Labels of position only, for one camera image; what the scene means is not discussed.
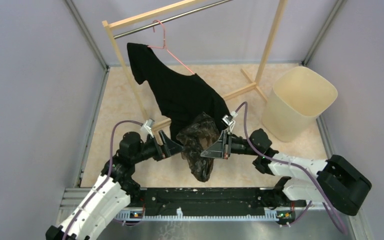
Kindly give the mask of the dark translucent trash bag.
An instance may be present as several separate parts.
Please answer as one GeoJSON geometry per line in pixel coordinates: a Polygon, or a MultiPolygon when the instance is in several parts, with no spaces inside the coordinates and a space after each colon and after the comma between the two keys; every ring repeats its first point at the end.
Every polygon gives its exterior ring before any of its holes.
{"type": "Polygon", "coordinates": [[[191,124],[176,135],[176,140],[183,145],[181,157],[187,160],[191,174],[199,182],[207,182],[214,167],[214,159],[201,156],[201,153],[219,137],[220,131],[213,117],[205,112],[200,113],[191,124]]]}

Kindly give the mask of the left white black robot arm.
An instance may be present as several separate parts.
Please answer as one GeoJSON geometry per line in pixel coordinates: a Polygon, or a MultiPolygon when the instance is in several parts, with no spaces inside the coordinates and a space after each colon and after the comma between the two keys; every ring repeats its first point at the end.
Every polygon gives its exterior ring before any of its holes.
{"type": "Polygon", "coordinates": [[[125,207],[140,202],[141,186],[133,180],[135,165],[153,159],[160,161],[182,152],[183,146],[158,132],[162,144],[148,136],[145,141],[135,131],[127,132],[119,142],[81,203],[58,226],[50,226],[47,240],[96,240],[125,207]]]}

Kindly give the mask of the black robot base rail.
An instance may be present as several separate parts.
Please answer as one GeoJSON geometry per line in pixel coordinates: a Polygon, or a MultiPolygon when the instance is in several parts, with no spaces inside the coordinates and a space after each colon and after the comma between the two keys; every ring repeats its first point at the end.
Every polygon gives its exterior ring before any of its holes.
{"type": "Polygon", "coordinates": [[[145,215],[174,216],[181,209],[186,217],[263,216],[279,207],[291,208],[291,201],[279,189],[260,187],[198,187],[142,189],[130,207],[145,215]]]}

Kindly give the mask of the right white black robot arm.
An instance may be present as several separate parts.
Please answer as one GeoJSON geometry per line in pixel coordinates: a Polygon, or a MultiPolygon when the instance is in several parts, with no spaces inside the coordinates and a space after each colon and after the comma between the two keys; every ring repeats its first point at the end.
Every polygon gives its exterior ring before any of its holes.
{"type": "Polygon", "coordinates": [[[343,156],[307,159],[279,152],[271,145],[261,128],[248,138],[224,130],[200,155],[225,160],[232,154],[256,156],[252,164],[260,173],[282,177],[279,189],[273,192],[279,206],[303,200],[326,204],[348,216],[359,212],[373,185],[343,156]]]}

